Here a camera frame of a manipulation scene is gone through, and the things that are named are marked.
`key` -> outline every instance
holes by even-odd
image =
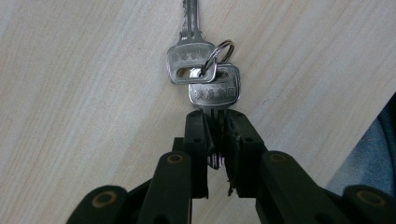
[[[208,83],[215,78],[216,64],[204,74],[204,66],[215,46],[202,38],[199,30],[198,1],[184,0],[184,23],[177,44],[168,50],[166,63],[169,77],[174,84]]]
[[[231,63],[218,63],[215,79],[206,84],[190,84],[189,97],[194,105],[200,106],[208,117],[214,147],[207,152],[207,163],[219,169],[224,163],[224,122],[227,108],[239,99],[239,69]]]

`black plastic part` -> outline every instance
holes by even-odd
[[[67,224],[119,224],[127,220],[127,192],[117,186],[103,186],[87,194]]]
[[[207,151],[213,147],[205,114],[194,111],[186,117],[184,151],[191,156],[192,198],[208,197],[207,189]]]
[[[290,155],[278,151],[265,152],[261,175],[265,187],[259,193],[258,205],[275,206],[273,211],[279,214],[272,214],[273,217],[282,217],[285,223],[350,223]],[[265,216],[266,211],[257,212],[261,221],[269,219],[268,223],[277,223]]]
[[[363,185],[347,187],[342,202],[354,223],[396,223],[395,199],[378,189]]]
[[[135,224],[139,218],[140,209],[142,208],[143,201],[145,201],[146,194],[149,190],[151,179],[144,184],[128,192],[128,217],[129,224]]]
[[[191,223],[191,157],[187,153],[161,156],[137,223]]]
[[[262,153],[268,151],[248,118],[228,110],[225,126],[225,166],[231,189],[240,198],[256,198]]]

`key blade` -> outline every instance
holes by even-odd
[[[201,32],[199,31],[198,0],[184,0],[183,7],[184,22],[180,38],[185,40],[188,38],[201,37]]]

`wood grain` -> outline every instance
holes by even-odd
[[[396,90],[396,2],[200,1],[231,39],[245,113],[324,186]],[[195,109],[166,73],[180,1],[0,0],[0,222],[65,223],[85,194],[151,178]],[[193,223],[258,223],[224,169]]]

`wooden table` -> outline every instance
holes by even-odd
[[[201,30],[231,39],[245,113],[270,150],[321,186],[396,90],[396,2],[200,1]],[[0,1],[0,222],[65,223],[85,194],[133,189],[183,136],[187,86],[169,82],[177,1]],[[257,223],[209,171],[193,223]]]

